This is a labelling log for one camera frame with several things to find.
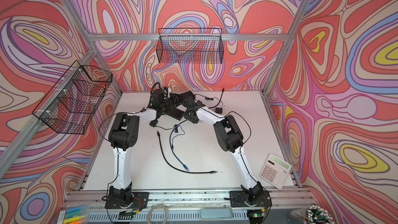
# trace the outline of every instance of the power adapter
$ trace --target power adapter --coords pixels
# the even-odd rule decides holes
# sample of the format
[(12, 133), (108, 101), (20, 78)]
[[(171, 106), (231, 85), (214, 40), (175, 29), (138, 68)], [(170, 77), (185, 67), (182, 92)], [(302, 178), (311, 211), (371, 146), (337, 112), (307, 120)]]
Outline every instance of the power adapter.
[(155, 127), (157, 123), (158, 123), (158, 120), (154, 119), (151, 122), (149, 122), (149, 125), (152, 126), (152, 127)]

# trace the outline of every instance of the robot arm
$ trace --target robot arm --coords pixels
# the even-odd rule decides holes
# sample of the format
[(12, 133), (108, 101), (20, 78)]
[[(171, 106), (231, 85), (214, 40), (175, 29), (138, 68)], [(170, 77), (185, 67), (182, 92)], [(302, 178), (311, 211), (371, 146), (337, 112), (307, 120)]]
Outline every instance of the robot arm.
[[(138, 127), (153, 121), (157, 122), (163, 114), (170, 115), (178, 120), (184, 116), (190, 122), (196, 124), (202, 120), (214, 127), (217, 141), (220, 147), (228, 152), (241, 177), (242, 190), (245, 193), (248, 204), (253, 204), (262, 194), (263, 187), (253, 174), (247, 161), (243, 148), (243, 135), (233, 116), (223, 116), (207, 108), (202, 102), (195, 101), (191, 91), (182, 94), (174, 94), (165, 90), (156, 89), (151, 94), (151, 103), (148, 108), (136, 114), (119, 113), (116, 115), (109, 132), (109, 141), (114, 148), (116, 180), (109, 188), (107, 198), (110, 204), (116, 202), (118, 206), (128, 207), (132, 203), (130, 164), (131, 147), (135, 145), (138, 137)], [(185, 112), (176, 109), (183, 105)]]
[(242, 182), (241, 188), (246, 195), (247, 202), (253, 204), (261, 195), (263, 187), (250, 168), (243, 147), (243, 135), (235, 118), (231, 115), (217, 114), (207, 107), (198, 109), (196, 115), (199, 120), (214, 127), (218, 144), (225, 152), (228, 152), (239, 173)]

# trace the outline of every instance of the white table surface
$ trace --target white table surface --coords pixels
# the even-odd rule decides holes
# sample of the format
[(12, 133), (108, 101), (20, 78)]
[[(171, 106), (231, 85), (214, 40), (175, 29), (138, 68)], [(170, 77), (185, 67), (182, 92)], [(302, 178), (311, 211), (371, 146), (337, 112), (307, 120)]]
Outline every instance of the white table surface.
[[(208, 97), (220, 97), (221, 92), (198, 92)], [(197, 96), (208, 107), (218, 101), (207, 101)], [(149, 93), (123, 93), (116, 108), (116, 112), (137, 112), (147, 106)], [(258, 91), (226, 91), (222, 97), (224, 103), (223, 114), (235, 111), (242, 115), (251, 127), (251, 137), (244, 145), (251, 169), (264, 187), (272, 185), (259, 176), (259, 172), (270, 153), (283, 157), (268, 114)], [(244, 141), (249, 136), (249, 128), (241, 117), (232, 113), (239, 125)], [(171, 128), (180, 121), (167, 115), (161, 116), (158, 126)], [(173, 166), (184, 170), (173, 156), (169, 135), (171, 130), (151, 127), (149, 124), (140, 125), (137, 143), (131, 147), (131, 180), (133, 190), (151, 189), (211, 189), (232, 188), (241, 185), (239, 175), (228, 155), (217, 142), (213, 126), (199, 121), (193, 124), (189, 121), (182, 125), (186, 132), (174, 139), (174, 152), (186, 164), (191, 172), (207, 172), (216, 170), (216, 174), (188, 174), (169, 167), (162, 157), (159, 139), (156, 131), (160, 132), (165, 157)], [(102, 142), (101, 148), (89, 173), (84, 190), (106, 190), (107, 183), (113, 181), (113, 151), (110, 143)], [(287, 177), (284, 186), (293, 186), (291, 177)]]

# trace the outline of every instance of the black mounting plate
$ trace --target black mounting plate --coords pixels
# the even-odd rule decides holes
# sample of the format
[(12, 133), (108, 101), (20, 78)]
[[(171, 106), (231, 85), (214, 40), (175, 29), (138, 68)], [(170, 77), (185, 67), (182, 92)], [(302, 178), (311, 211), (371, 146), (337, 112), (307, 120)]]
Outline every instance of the black mounting plate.
[(263, 191), (261, 195), (258, 197), (258, 202), (255, 206), (249, 206), (245, 203), (246, 197), (243, 191), (230, 191), (229, 198), (234, 199), (230, 200), (231, 207), (239, 208), (239, 207), (265, 207), (266, 209), (271, 206), (271, 201), (267, 200), (268, 194), (266, 191)]
[[(138, 199), (142, 200), (142, 202), (144, 203), (144, 207), (142, 207), (142, 208), (146, 208), (147, 207), (149, 192), (134, 192), (133, 191), (132, 194), (134, 195), (134, 198), (138, 198)], [(133, 208), (133, 209), (137, 208), (138, 209), (142, 205), (142, 202), (140, 200), (133, 199), (132, 205), (131, 205), (130, 208)], [(121, 207), (119, 207), (112, 200), (106, 201), (105, 208), (106, 209), (121, 209)]]

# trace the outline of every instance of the aluminum frame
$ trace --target aluminum frame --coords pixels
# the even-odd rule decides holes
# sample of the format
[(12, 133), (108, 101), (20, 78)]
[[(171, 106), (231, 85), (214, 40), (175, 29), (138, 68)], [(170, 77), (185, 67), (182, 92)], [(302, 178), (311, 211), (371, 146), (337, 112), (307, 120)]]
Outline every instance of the aluminum frame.
[[(272, 198), (272, 208), (303, 208), (314, 203), (309, 188), (283, 187), (283, 189), (266, 188)], [(201, 209), (203, 207), (231, 207), (229, 191), (239, 191), (241, 188), (218, 189), (159, 189), (140, 190), (149, 192), (148, 205), (163, 204), (172, 210)], [(106, 195), (102, 191), (73, 191), (68, 193), (62, 204), (63, 208), (73, 204), (91, 204), (94, 209), (104, 209), (105, 202), (102, 197)], [(242, 207), (234, 209), (260, 209), (261, 207)]]
[[(86, 65), (91, 61), (92, 58), (93, 58), (93, 49), (89, 49), (88, 52), (82, 56), (80, 63), (82, 65)], [(72, 78), (73, 74), (74, 74), (73, 71), (70, 72), (62, 80), (62, 82), (56, 87), (55, 92), (53, 92), (53, 94), (47, 98), (45, 103), (42, 105), (42, 107), (40, 107), (40, 109), (38, 109), (38, 111), (45, 110), (51, 104), (51, 102), (60, 93), (60, 90), (57, 89), (63, 88), (66, 85), (66, 83), (69, 82), (69, 80)], [(37, 117), (32, 116), (29, 122), (22, 128), (22, 131), (18, 133), (17, 137), (15, 137), (13, 141), (5, 148), (5, 150), (0, 156), (0, 179), (3, 178), (8, 169), (14, 163), (15, 159), (17, 159), (17, 157), (21, 154), (23, 149), (27, 146), (27, 144), (30, 142), (30, 140), (33, 138), (33, 136), (36, 134), (36, 132), (43, 124), (44, 123), (41, 120), (39, 120)]]
[[(186, 36), (187, 34), (170, 34), (170, 36)], [(190, 36), (212, 36), (213, 34), (189, 34)], [(88, 34), (91, 41), (102, 40), (131, 40), (131, 41), (157, 41), (159, 34)], [(288, 34), (221, 34), (223, 41), (251, 41), (251, 40), (272, 40), (272, 41), (286, 41)]]
[(279, 71), (281, 63), (285, 59), (286, 55), (288, 55), (287, 51), (289, 50), (290, 44), (294, 40), (296, 31), (299, 28), (300, 22), (301, 22), (302, 18), (304, 17), (304, 14), (305, 14), (308, 6), (310, 5), (310, 2), (311, 2), (311, 0), (301, 0), (300, 1), (300, 5), (298, 6), (297, 12), (296, 12), (295, 16), (293, 17), (293, 20), (289, 27), (288, 38), (282, 44), (281, 48), (279, 49), (278, 55), (276, 56), (275, 61), (271, 67), (271, 70), (268, 73), (266, 83), (264, 84), (264, 87), (262, 88), (262, 92), (266, 92), (269, 89), (274, 76)]
[[(95, 51), (96, 58), (97, 58), (96, 60), (97, 60), (97, 62), (99, 64), (99, 66), (102, 69), (105, 69), (105, 70), (111, 72), (111, 70), (109, 69), (108, 65), (106, 64), (105, 59), (103, 58), (101, 52), (99, 52), (97, 46), (95, 45), (95, 42), (92, 41), (89, 38), (87, 27), (83, 23), (83, 20), (80, 17), (80, 15), (78, 14), (77, 9), (75, 8), (72, 0), (60, 0), (60, 1), (63, 4), (63, 6), (65, 7), (65, 11), (69, 15), (69, 17), (72, 18), (73, 22), (75, 23), (75, 25), (76, 25), (77, 29), (79, 30), (80, 35), (83, 38), (83, 40), (86, 42), (86, 44), (90, 48), (92, 48)], [(121, 94), (121, 90), (119, 88), (119, 85), (115, 81), (115, 78), (112, 79), (112, 86), (117, 91), (117, 93), (120, 95)]]
[[(267, 97), (264, 94), (261, 94), (261, 98), (263, 99), (263, 103), (264, 103), (264, 106), (265, 106), (265, 108), (267, 110), (269, 120), (271, 121), (272, 128), (274, 129), (274, 132), (275, 132), (275, 135), (276, 135), (276, 139), (278, 140), (279, 146), (281, 147), (281, 150), (282, 150), (282, 153), (283, 153), (283, 158), (285, 160), (287, 160), (287, 162), (289, 162), (289, 164), (292, 166), (292, 168), (294, 168), (294, 164), (292, 162), (292, 159), (291, 159), (290, 155), (287, 152), (286, 144), (283, 141), (283, 134), (281, 133), (281, 130), (278, 128), (278, 124), (276, 122), (275, 117), (272, 115), (272, 110), (271, 110), (271, 106), (270, 106), (270, 104), (268, 102), (268, 99), (267, 99)], [(294, 179), (296, 180), (297, 187), (302, 188), (302, 184), (301, 184), (299, 176), (297, 175), (296, 170), (292, 169), (291, 171), (293, 173)]]
[[(266, 96), (264, 95), (265, 89), (269, 87), (270, 82), (272, 82), (272, 78), (275, 76), (276, 72), (279, 69), (280, 64), (282, 63), (284, 57), (286, 56), (287, 49), (290, 43), (293, 40), (294, 34), (297, 31), (300, 21), (302, 20), (305, 10), (308, 7), (311, 0), (301, 0), (300, 5), (297, 9), (296, 14), (293, 17), (291, 26), (289, 27), (287, 34), (223, 34), (222, 38), (224, 40), (281, 40), (284, 43), (279, 50), (278, 56), (271, 68), (271, 71), (268, 75), (266, 83), (261, 90), (263, 93), (263, 101), (264, 105), (267, 109), (268, 114), (271, 113), (269, 103), (267, 101)], [(109, 71), (109, 68), (102, 57), (102, 54), (98, 51), (95, 41), (97, 40), (157, 40), (158, 34), (94, 34), (88, 33), (88, 30), (85, 24), (82, 21), (82, 18), (77, 12), (74, 4), (71, 0), (61, 0), (64, 7), (66, 8), (67, 14), (72, 18), (74, 23), (76, 24), (82, 38), (85, 40), (87, 45), (92, 48), (97, 55), (97, 61), (101, 68), (104, 68)], [(113, 81), (113, 86), (115, 90), (119, 93), (119, 98), (121, 95), (120, 88)], [(284, 145), (283, 139), (281, 139), (281, 133), (278, 131), (277, 126), (275, 125), (275, 120), (273, 122), (273, 128), (277, 134), (277, 138), (280, 145)], [(286, 148), (282, 149), (283, 152), (287, 154)], [(297, 175), (295, 173), (295, 179), (297, 183), (300, 183), (297, 180)], [(203, 189), (203, 190), (151, 190), (151, 194), (149, 197), (149, 201), (152, 204), (163, 203), (165, 205), (173, 205), (179, 207), (193, 207), (197, 208), (203, 206), (219, 206), (229, 204), (228, 201), (225, 201), (223, 198), (228, 197), (227, 192), (234, 189)], [(270, 190), (271, 197), (273, 198), (274, 206), (273, 208), (279, 207), (292, 207), (292, 208), (300, 208), (307, 207), (308, 204), (314, 203), (312, 199), (312, 195), (308, 189), (297, 188), (297, 187), (284, 187), (282, 190), (277, 189), (268, 189)], [(76, 202), (92, 202), (94, 205), (98, 205), (98, 207), (103, 209), (102, 205), (104, 203), (101, 202), (101, 197), (106, 194), (106, 191), (74, 191), (67, 194), (63, 207), (66, 207), (68, 204), (76, 203)]]

